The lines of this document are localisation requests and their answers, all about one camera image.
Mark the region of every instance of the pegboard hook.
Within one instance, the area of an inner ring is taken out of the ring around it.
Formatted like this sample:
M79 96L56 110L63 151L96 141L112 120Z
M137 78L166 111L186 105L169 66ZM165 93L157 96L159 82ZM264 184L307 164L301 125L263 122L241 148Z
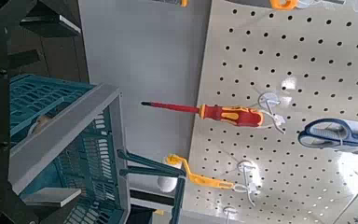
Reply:
M226 217L226 224L228 224L229 222L229 215L235 215L238 213L237 209L235 209L234 207L228 206L223 208L223 212L225 213Z
M249 183L248 177L246 175L246 173L251 172L252 170L254 170L255 166L252 164L251 161L245 160L245 161L240 161L238 163L237 167L238 167L238 170L243 173L243 181L244 181L244 184L245 184L245 186L247 188L246 191L247 191L247 194L248 194L248 201L253 207L255 207L255 203L252 201L252 198L251 198L251 193L256 191L255 184L254 183Z
M284 119L282 116L276 115L272 111L272 107L279 105L281 101L279 101L278 95L273 92L265 92L258 97L258 104L268 110L262 111L265 114L269 115L272 118L274 127L278 130L278 132L285 134L285 131L281 128L282 123L284 123Z

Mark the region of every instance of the teal plastic crate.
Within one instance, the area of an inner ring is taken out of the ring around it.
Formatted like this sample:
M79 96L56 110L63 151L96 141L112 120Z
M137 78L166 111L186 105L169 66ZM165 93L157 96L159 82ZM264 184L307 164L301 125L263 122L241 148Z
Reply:
M62 103L71 104L92 85L54 78L22 75L10 80L10 136L15 135L40 115Z
M93 88L90 84L25 75L10 81L10 135L20 142L41 115L54 118ZM120 208L111 121L106 108L21 193L47 187L81 189L68 224L116 224Z
M97 118L57 157L62 184L82 196L121 209L109 110Z

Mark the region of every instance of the metal hook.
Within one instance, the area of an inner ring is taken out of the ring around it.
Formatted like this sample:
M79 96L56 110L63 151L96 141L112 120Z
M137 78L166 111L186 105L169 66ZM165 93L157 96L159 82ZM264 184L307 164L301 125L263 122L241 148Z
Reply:
M234 207L231 207L231 206L223 208L223 212L227 215L226 224L228 224L228 222L229 222L229 215L231 215L231 214L235 215L238 213L237 209L235 209Z
M276 128L280 133L285 134L284 130L283 130L280 126L277 125L277 121L276 121L276 119L275 119L275 114L274 114L274 112L272 112L271 106L269 105L270 103L273 103L273 104L275 104L275 105L278 105L278 104L280 104L281 102L280 102L280 101L266 100L266 105L267 105L267 108L268 108L269 113L270 113L270 114L272 115L272 117L273 117L272 119L273 119L273 123L274 123L275 128Z
M254 169L255 169L255 167L253 166L253 164L250 161L241 161L240 163L238 163L238 170L243 173L243 181L247 188L248 201L253 207L255 207L255 203L252 201L252 198L251 198L252 192L250 191L250 186L249 186L250 183L248 183L248 177L246 175L246 172L250 172Z

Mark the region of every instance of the orange item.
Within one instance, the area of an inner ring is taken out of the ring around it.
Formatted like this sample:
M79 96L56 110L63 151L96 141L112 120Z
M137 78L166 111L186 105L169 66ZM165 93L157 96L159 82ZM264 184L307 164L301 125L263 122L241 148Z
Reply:
M269 0L271 7L278 10L293 10L297 6L298 0L286 0L285 4L281 4L280 0Z

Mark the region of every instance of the white pegboard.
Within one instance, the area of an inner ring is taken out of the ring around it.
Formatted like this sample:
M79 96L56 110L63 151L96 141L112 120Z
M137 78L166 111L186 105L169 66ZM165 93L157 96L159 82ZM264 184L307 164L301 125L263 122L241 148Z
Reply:
M255 106L265 91L291 99L276 108L286 135L196 119L189 157L194 173L239 183L238 161L257 164L256 208L246 194L187 184L184 209L223 217L229 205L245 223L332 223L358 192L358 156L304 148L297 134L315 119L358 120L358 14L213 0L199 105ZM338 223L358 206L349 211Z

